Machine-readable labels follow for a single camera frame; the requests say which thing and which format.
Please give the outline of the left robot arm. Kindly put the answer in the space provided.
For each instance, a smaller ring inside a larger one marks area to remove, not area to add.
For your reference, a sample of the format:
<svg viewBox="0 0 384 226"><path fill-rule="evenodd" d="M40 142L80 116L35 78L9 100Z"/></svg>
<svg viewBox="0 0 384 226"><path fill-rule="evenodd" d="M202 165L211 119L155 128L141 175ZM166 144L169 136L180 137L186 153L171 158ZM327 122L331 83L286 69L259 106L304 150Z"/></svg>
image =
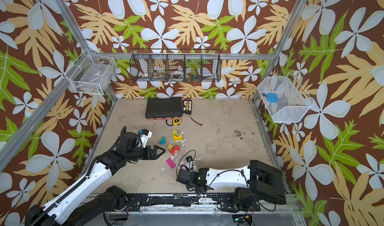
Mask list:
<svg viewBox="0 0 384 226"><path fill-rule="evenodd" d="M157 160L166 150L159 146L147 146L152 133L142 130L137 134L122 131L114 144L105 153L95 157L87 172L63 193L42 207L31 207L25 216L27 226L75 226L83 225L97 214L113 207L125 191L112 187L101 200L103 203L81 203L102 183L112 177L127 163L140 160Z"/></svg>

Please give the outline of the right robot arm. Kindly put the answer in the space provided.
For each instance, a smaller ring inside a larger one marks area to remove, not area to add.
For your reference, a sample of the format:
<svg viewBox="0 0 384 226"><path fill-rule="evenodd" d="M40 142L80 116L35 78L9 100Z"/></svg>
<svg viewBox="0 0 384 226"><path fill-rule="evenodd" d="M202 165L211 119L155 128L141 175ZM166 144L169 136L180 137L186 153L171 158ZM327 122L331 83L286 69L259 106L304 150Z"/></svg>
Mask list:
<svg viewBox="0 0 384 226"><path fill-rule="evenodd" d="M285 179L281 170L258 160L238 169L193 170L181 165L176 171L177 182L189 191L205 195L209 190L233 188L234 203L242 208L257 206L259 201L276 205L287 203Z"/></svg>

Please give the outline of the yellow arch block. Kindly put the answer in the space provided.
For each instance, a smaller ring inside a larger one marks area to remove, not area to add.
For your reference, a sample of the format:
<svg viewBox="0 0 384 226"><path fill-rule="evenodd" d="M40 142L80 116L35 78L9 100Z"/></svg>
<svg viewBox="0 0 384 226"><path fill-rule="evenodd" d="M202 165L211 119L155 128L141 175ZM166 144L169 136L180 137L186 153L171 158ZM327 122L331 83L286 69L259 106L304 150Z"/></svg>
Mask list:
<svg viewBox="0 0 384 226"><path fill-rule="evenodd" d="M174 139L174 141L181 141L183 139L183 135L182 134L174 134L173 139Z"/></svg>

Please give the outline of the red arch block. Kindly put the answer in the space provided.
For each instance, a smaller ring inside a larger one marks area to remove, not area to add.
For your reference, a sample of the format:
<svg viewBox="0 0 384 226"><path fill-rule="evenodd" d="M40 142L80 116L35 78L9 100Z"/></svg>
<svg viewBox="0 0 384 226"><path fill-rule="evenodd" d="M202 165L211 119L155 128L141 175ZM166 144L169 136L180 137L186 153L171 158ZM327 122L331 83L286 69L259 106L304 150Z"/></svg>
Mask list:
<svg viewBox="0 0 384 226"><path fill-rule="evenodd" d="M172 156L174 156L174 155L175 155L175 152L177 152L177 151L180 151L180 147L179 147L179 146L174 146L174 147L170 150L170 154L171 154Z"/></svg>

